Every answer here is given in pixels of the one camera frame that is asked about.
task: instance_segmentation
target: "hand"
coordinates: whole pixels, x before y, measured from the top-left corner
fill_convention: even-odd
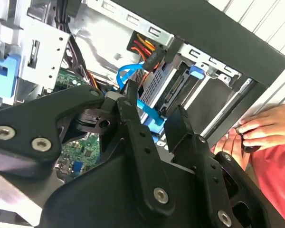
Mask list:
[[[261,146],[260,150],[285,144],[285,105],[244,119],[238,131],[244,134],[245,146]]]
[[[224,136],[216,144],[214,154],[217,154],[220,151],[230,154],[242,169],[245,170],[249,161],[249,154],[244,153],[242,155],[241,144],[241,136],[237,135],[235,129],[230,129],[228,138]]]

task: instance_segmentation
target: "black cable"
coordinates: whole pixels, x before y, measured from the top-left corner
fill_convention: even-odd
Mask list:
[[[69,57],[67,53],[65,52],[64,60],[68,64],[70,70],[84,77],[88,84],[94,85],[95,87],[97,87],[97,82],[95,81],[93,76],[89,76],[90,74],[87,71],[86,63],[84,61],[80,48],[78,44],[76,43],[76,40],[68,26],[68,15],[66,11],[67,4],[68,4],[68,0],[57,0],[56,15],[55,15],[56,16],[55,17],[56,27],[59,30],[62,30],[70,34],[67,45],[68,45],[68,48],[69,48],[69,51],[72,57]]]

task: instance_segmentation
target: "person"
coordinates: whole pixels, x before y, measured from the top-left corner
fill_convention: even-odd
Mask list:
[[[218,141],[214,153],[229,153],[246,169],[248,162],[263,194],[285,219],[285,104],[240,121],[245,146],[261,146],[252,154],[241,151],[241,137],[235,129]]]

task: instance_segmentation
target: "red shirt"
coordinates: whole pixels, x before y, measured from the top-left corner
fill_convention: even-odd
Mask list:
[[[250,161],[261,191],[285,219],[285,145],[255,152]]]

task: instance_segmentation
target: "metal screw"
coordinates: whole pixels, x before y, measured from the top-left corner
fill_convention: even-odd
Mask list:
[[[36,138],[32,141],[32,147],[36,151],[46,152],[51,149],[52,143],[46,138]]]
[[[94,90],[91,90],[91,92],[90,92],[92,95],[94,95],[94,96],[99,96],[99,93],[97,93],[96,91],[94,91]]]
[[[124,103],[125,103],[126,105],[128,105],[128,106],[132,106],[132,104],[131,104],[130,102],[128,102],[128,101],[124,101]]]
[[[201,140],[202,143],[205,143],[205,142],[206,142],[206,140],[205,140],[203,137],[201,137],[201,136],[199,136],[199,140]]]
[[[153,191],[156,200],[162,204],[166,204],[169,201],[169,196],[166,191],[162,188],[155,188]]]
[[[226,227],[231,227],[232,222],[228,214],[226,214],[226,212],[224,212],[223,210],[219,210],[218,218]]]
[[[224,154],[224,157],[228,160],[231,161],[231,157],[228,154]]]
[[[0,126],[0,140],[9,140],[16,135],[13,128],[8,126]]]

